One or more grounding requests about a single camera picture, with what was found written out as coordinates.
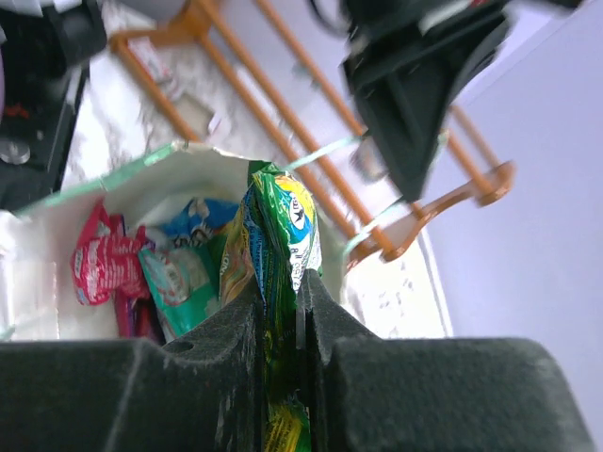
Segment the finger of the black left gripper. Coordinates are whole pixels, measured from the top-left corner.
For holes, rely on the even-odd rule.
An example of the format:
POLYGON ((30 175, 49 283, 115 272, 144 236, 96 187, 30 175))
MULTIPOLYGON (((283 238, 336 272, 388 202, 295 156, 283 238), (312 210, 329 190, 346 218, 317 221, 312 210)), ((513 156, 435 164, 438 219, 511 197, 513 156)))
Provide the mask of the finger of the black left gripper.
POLYGON ((452 74, 444 70, 352 76, 357 110, 406 202, 422 197, 451 89, 452 74))
POLYGON ((466 8, 424 24, 429 44, 423 120, 439 127, 460 91, 496 57, 510 31, 501 8, 466 8))

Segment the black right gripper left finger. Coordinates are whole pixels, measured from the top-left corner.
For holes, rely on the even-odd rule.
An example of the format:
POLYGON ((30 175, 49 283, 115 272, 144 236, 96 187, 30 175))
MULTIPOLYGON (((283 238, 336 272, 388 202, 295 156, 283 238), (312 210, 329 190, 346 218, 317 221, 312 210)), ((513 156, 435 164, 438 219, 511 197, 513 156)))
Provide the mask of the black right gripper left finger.
POLYGON ((1 347, 5 451, 258 451, 261 299, 247 284, 195 330, 1 347))

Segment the green paper gift bag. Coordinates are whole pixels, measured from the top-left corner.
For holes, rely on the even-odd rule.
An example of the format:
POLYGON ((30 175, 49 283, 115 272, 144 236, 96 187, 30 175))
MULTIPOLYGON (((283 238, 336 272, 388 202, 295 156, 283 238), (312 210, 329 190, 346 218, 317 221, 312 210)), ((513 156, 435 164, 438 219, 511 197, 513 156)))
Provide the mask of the green paper gift bag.
MULTIPOLYGON (((198 245, 227 204, 242 200, 249 162, 203 144, 175 141, 102 178, 1 214, 3 340, 113 338, 109 304, 75 296, 69 261, 86 220, 102 204, 132 234, 144 227, 159 246, 198 245)), ((448 306, 431 244, 420 234, 400 258, 371 254, 343 266, 346 239, 318 218, 322 280, 332 298, 385 339, 451 336, 448 306)))

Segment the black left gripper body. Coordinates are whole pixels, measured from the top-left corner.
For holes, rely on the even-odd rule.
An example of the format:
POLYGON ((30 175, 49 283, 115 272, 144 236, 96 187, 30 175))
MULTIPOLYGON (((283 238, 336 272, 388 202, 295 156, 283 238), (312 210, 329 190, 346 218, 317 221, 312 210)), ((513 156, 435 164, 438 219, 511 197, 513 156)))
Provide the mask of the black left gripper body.
POLYGON ((424 24, 466 8, 501 8, 504 1, 342 1, 350 53, 342 63, 350 92, 358 71, 427 70, 424 24))

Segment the teal snack packet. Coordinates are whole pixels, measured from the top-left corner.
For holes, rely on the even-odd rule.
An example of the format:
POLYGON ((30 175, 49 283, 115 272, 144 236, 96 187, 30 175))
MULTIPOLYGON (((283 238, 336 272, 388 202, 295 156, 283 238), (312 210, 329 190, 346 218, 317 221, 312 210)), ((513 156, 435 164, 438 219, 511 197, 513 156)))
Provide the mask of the teal snack packet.
POLYGON ((139 261, 169 341, 220 309, 219 272, 207 246, 141 250, 139 261))

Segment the green snack packet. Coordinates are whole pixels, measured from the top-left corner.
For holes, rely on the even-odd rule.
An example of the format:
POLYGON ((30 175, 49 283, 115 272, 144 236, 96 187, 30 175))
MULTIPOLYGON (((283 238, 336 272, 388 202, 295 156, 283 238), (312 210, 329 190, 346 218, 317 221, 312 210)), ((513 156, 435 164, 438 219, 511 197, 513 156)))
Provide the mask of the green snack packet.
POLYGON ((290 172, 253 161, 220 262, 223 305, 256 281, 262 299, 263 383, 268 451, 309 451, 308 412, 296 351, 297 295, 306 269, 321 269, 318 215, 310 191, 290 172))

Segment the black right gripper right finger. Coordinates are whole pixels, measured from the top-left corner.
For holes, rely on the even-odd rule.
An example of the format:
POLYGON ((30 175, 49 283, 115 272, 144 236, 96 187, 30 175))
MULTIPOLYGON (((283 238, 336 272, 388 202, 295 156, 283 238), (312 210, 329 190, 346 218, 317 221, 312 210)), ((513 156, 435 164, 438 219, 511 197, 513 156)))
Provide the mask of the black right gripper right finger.
POLYGON ((552 355, 521 338, 382 339, 314 270, 298 294, 316 451, 592 451, 552 355))

